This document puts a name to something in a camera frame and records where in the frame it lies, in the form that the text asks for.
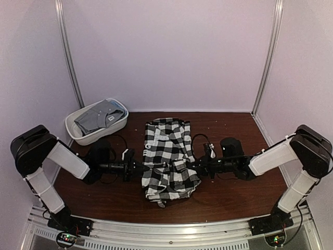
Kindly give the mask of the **black white plaid shirt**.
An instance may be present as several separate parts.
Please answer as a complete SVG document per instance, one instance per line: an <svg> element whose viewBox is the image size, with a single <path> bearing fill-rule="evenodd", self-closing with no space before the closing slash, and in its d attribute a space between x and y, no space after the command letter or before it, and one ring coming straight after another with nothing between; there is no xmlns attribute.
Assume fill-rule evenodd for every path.
<svg viewBox="0 0 333 250"><path fill-rule="evenodd" d="M190 121L158 118L145 124L142 188L145 198L165 208L168 201L189 198L200 185L191 150Z"/></svg>

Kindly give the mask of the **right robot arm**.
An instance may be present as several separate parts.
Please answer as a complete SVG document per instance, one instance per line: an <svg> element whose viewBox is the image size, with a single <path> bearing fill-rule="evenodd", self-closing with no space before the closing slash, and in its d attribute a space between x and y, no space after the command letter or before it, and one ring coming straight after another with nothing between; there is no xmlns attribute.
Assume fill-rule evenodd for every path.
<svg viewBox="0 0 333 250"><path fill-rule="evenodd" d="M245 155L240 140L227 137L220 141L222 157L217 158L211 144L204 145L205 155L190 165L199 175L214 178L217 173L232 172L238 179L253 180L292 161L302 169L281 195L267 218L267 226L279 229L311 189L332 172L331 142L302 124L295 133L255 155Z"/></svg>

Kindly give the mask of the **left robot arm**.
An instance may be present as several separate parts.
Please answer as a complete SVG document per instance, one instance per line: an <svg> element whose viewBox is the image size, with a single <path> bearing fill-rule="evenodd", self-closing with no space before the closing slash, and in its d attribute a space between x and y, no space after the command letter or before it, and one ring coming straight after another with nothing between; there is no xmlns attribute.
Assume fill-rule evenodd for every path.
<svg viewBox="0 0 333 250"><path fill-rule="evenodd" d="M103 138L94 142L87 154L81 156L43 125L14 138L10 151L17 171L63 231L72 230L75 221L70 208L45 175L45 161L53 162L86 184L99 181L103 174L116 174L121 176L124 182L128 182L132 177L140 176L149 169L135 160L135 151L130 148L126 148L121 159L117 160L111 144Z"/></svg>

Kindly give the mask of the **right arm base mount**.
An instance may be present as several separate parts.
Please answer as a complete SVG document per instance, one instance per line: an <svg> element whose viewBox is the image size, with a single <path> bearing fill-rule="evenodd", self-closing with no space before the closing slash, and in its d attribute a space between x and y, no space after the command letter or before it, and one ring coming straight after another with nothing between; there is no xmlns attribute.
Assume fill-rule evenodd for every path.
<svg viewBox="0 0 333 250"><path fill-rule="evenodd" d="M279 231L291 226L293 226L293 220L290 216L268 215L249 220L249 227L253 236Z"/></svg>

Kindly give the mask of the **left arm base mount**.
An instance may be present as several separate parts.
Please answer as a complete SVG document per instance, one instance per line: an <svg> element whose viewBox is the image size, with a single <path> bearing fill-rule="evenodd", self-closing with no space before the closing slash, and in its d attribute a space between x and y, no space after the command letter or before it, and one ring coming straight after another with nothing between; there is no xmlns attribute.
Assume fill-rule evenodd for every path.
<svg viewBox="0 0 333 250"><path fill-rule="evenodd" d="M47 225L60 231L74 235L90 236L93 221L79 217L50 218Z"/></svg>

